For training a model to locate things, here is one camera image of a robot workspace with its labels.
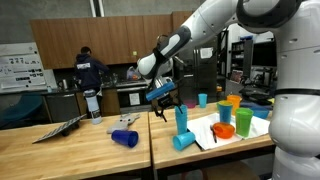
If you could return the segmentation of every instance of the wooden table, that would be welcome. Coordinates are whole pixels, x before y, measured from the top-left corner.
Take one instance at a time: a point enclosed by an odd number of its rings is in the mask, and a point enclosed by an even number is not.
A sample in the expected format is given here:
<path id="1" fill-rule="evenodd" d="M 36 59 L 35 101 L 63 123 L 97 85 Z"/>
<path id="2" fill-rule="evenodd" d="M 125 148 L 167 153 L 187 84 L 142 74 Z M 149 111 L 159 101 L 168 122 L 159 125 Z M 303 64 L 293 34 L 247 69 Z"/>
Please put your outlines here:
<path id="1" fill-rule="evenodd" d="M 217 112 L 216 104 L 208 104 L 205 109 L 198 106 L 188 110 L 188 119 L 200 118 Z M 165 111 L 167 123 L 149 113 L 153 166 L 157 169 L 158 179 L 203 167 L 219 165 L 250 157 L 274 153 L 275 146 L 269 135 L 243 140 L 201 151 L 196 143 L 177 151 L 172 144 L 172 137 L 177 134 L 174 109 Z"/>
<path id="2" fill-rule="evenodd" d="M 120 116 L 104 117 L 98 125 L 81 120 L 69 136 L 58 134 L 36 144 L 63 123 L 0 131 L 0 179 L 84 179 L 132 170 L 151 179 L 148 113 L 140 115 L 129 127 L 139 133 L 132 149 L 106 134 Z"/>

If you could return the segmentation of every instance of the yellow cup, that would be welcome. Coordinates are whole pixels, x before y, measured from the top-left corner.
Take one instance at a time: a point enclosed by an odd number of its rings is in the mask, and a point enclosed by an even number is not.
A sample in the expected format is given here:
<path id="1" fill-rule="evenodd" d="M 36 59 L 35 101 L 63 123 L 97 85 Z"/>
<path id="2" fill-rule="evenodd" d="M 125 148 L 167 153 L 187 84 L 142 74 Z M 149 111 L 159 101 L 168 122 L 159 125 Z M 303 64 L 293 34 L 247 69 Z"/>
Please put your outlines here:
<path id="1" fill-rule="evenodd" d="M 241 96 L 238 95 L 228 95 L 227 96 L 227 101 L 232 102 L 233 107 L 232 107 L 232 115 L 236 115 L 236 109 L 240 107 L 240 101 L 241 101 Z"/>

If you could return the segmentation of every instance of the oven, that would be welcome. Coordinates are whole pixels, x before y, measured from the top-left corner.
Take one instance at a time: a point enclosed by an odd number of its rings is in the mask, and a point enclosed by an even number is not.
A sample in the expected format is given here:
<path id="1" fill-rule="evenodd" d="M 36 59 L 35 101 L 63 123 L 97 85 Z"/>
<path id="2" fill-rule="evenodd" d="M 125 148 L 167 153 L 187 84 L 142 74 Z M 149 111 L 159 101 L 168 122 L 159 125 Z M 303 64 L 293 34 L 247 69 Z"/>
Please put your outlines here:
<path id="1" fill-rule="evenodd" d="M 151 102 L 146 99 L 146 81 L 120 82 L 116 88 L 121 114 L 151 111 Z"/>

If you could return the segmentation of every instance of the monitor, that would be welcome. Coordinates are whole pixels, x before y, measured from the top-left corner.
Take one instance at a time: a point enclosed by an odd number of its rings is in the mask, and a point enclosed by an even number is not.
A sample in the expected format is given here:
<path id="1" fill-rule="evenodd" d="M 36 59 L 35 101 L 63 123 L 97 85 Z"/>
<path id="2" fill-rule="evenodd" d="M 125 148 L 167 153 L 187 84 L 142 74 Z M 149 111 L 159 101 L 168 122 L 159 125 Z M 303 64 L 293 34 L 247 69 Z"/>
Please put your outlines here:
<path id="1" fill-rule="evenodd" d="M 277 67 L 276 42 L 262 42 L 253 45 L 252 66 Z"/>

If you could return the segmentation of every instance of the man in dark jacket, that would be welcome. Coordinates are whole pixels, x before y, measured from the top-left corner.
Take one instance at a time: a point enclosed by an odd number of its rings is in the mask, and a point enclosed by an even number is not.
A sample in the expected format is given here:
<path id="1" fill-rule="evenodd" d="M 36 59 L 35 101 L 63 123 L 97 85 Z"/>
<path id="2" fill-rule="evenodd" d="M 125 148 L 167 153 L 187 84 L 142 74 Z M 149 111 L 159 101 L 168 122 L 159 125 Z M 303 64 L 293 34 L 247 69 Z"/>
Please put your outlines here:
<path id="1" fill-rule="evenodd" d="M 101 92 L 101 78 L 100 71 L 107 74 L 109 68 L 102 64 L 97 59 L 92 58 L 91 49 L 89 47 L 82 47 L 81 54 L 76 56 L 75 74 L 80 84 L 81 91 L 94 89 L 97 93 L 97 101 L 101 110 L 102 92 Z M 90 118 L 90 114 L 87 107 L 87 115 Z"/>

